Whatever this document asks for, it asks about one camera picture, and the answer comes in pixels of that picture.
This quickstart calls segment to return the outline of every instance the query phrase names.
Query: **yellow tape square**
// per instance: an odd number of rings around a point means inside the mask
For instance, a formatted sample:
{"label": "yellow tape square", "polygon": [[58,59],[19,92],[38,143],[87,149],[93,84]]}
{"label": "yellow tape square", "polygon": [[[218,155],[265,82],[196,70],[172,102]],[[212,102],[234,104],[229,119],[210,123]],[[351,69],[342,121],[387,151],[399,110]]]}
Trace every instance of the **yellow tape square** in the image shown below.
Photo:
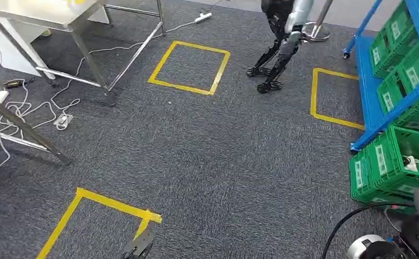
{"label": "yellow tape square", "polygon": [[[165,64],[166,59],[170,56],[171,52],[173,51],[174,47],[176,47],[176,45],[194,47],[196,49],[214,51],[214,52],[219,52],[219,53],[224,54],[224,57],[222,59],[222,63],[219,66],[219,69],[216,73],[213,84],[211,85],[211,88],[210,88],[209,91],[205,91],[205,90],[202,90],[202,89],[198,89],[198,88],[190,87],[190,86],[185,86],[185,85],[172,84],[172,83],[168,83],[168,82],[156,79],[157,74],[159,73],[162,66]],[[175,41],[172,42],[172,44],[170,45],[168,50],[165,52],[164,56],[159,61],[159,64],[157,65],[154,72],[152,72],[152,74],[149,77],[149,79],[147,80],[147,82],[157,84],[157,85],[162,85],[162,86],[174,87],[174,88],[177,88],[177,89],[180,89],[180,90],[190,91],[190,92],[194,92],[194,93],[213,95],[216,92],[216,89],[218,88],[219,81],[221,80],[222,73],[224,72],[224,69],[227,65],[229,57],[230,57],[230,53],[226,50],[220,50],[220,49],[215,49],[213,47],[206,47],[206,46],[201,46],[201,45],[187,43],[187,42],[180,42],[178,40],[175,40]]]}
{"label": "yellow tape square", "polygon": [[316,112],[317,78],[318,78],[318,75],[319,75],[320,72],[321,73],[326,73],[326,74],[329,74],[329,75],[332,75],[332,76],[338,76],[338,77],[343,77],[343,78],[348,78],[348,79],[359,80],[359,77],[351,76],[349,74],[339,73],[339,72],[315,67],[313,69],[313,82],[312,82],[312,86],[311,86],[310,114],[313,117],[315,117],[317,119],[320,119],[320,120],[330,121],[330,122],[337,123],[337,124],[340,124],[340,125],[343,125],[343,126],[348,126],[348,127],[353,127],[353,128],[358,128],[360,130],[364,130],[364,125],[354,123],[354,122],[351,122],[351,121],[347,121],[347,120],[337,119],[337,118],[322,115],[322,114],[318,114]]}
{"label": "yellow tape square", "polygon": [[135,233],[135,236],[133,239],[137,238],[146,229],[150,221],[162,223],[162,217],[159,214],[150,212],[148,209],[142,210],[139,208],[135,208],[125,203],[96,194],[89,190],[77,188],[75,198],[73,199],[73,201],[71,201],[70,205],[66,209],[60,221],[57,223],[55,229],[53,230],[52,234],[49,236],[49,239],[46,241],[46,244],[44,244],[43,248],[39,252],[36,259],[46,258],[53,244],[57,241],[58,236],[62,232],[63,228],[65,228],[66,224],[68,223],[68,220],[70,219],[73,212],[75,212],[82,198],[89,199],[94,202],[98,202],[107,207],[119,210],[121,212],[125,212],[132,216],[141,217],[142,220],[138,226],[137,232]]}

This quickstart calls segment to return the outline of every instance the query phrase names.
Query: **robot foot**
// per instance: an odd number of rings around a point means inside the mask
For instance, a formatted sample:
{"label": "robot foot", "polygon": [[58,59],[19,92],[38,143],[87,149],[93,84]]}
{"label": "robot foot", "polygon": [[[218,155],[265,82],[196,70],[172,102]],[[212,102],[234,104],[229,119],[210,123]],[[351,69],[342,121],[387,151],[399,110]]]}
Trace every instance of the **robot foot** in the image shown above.
{"label": "robot foot", "polygon": [[248,69],[246,73],[248,74],[249,77],[256,77],[256,76],[266,77],[270,74],[271,71],[272,71],[271,69],[268,69],[266,67],[260,67],[258,69],[253,67],[251,69]]}
{"label": "robot foot", "polygon": [[270,83],[262,83],[257,86],[257,91],[259,93],[268,93],[270,91],[274,90],[281,90],[282,89],[282,83],[278,81],[271,81]]}

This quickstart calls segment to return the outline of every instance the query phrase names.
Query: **humanoid robot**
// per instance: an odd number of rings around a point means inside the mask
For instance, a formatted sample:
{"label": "humanoid robot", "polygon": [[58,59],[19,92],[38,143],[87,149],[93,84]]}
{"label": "humanoid robot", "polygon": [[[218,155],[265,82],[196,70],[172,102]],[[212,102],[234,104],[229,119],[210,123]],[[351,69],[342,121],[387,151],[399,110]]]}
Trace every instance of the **humanoid robot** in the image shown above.
{"label": "humanoid robot", "polygon": [[[267,15],[268,24],[276,36],[273,46],[264,53],[259,61],[248,69],[250,77],[266,76],[265,82],[257,86],[259,93],[280,90],[279,76],[286,64],[299,50],[299,44],[306,39],[302,28],[307,22],[314,0],[262,0],[262,11]],[[278,54],[278,60],[272,69],[263,65]]]}

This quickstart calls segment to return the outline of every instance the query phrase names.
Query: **black cable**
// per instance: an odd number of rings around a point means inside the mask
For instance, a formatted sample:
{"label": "black cable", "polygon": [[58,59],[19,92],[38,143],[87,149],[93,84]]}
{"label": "black cable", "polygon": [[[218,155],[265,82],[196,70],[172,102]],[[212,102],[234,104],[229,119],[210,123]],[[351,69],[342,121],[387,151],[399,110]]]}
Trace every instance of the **black cable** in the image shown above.
{"label": "black cable", "polygon": [[327,243],[326,246],[324,247],[324,250],[322,251],[322,255],[321,255],[321,259],[325,259],[326,255],[327,255],[327,250],[329,250],[330,247],[330,243],[332,242],[332,239],[334,239],[335,234],[337,233],[338,229],[343,225],[343,223],[345,223],[345,221],[347,221],[349,218],[351,218],[352,216],[356,215],[359,212],[362,212],[368,208],[373,208],[373,207],[380,207],[380,206],[405,206],[405,207],[413,207],[413,204],[411,203],[399,203],[399,202],[375,202],[375,203],[371,203],[368,204],[364,207],[361,207],[359,209],[355,209],[352,212],[348,213],[348,215],[346,215],[344,218],[342,218],[337,225],[335,225],[334,230],[332,230],[332,233],[330,234],[329,238],[327,239]]}
{"label": "black cable", "polygon": [[202,10],[204,10],[205,12],[210,12],[211,10],[213,10],[213,7],[218,5],[220,2],[222,2],[222,0],[219,0],[215,4],[211,5],[211,7],[209,9],[202,8]]}

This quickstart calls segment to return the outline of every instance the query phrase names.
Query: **blue shelf frame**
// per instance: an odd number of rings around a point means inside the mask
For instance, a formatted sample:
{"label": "blue shelf frame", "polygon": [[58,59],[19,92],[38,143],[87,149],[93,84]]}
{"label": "blue shelf frame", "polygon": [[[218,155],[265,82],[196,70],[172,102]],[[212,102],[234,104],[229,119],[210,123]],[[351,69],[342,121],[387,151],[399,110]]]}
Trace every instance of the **blue shelf frame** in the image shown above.
{"label": "blue shelf frame", "polygon": [[[379,132],[394,121],[402,112],[419,100],[419,86],[403,98],[394,109],[384,115],[376,94],[376,89],[382,79],[374,78],[370,65],[369,47],[372,38],[362,36],[367,23],[375,13],[382,0],[376,0],[370,11],[364,18],[354,37],[343,50],[343,56],[349,57],[351,49],[356,46],[356,62],[359,74],[359,87],[361,92],[362,110],[364,115],[365,131],[359,139],[350,144],[353,151],[361,150],[366,144],[374,139]],[[413,24],[419,35],[419,0],[404,0],[411,14]]]}

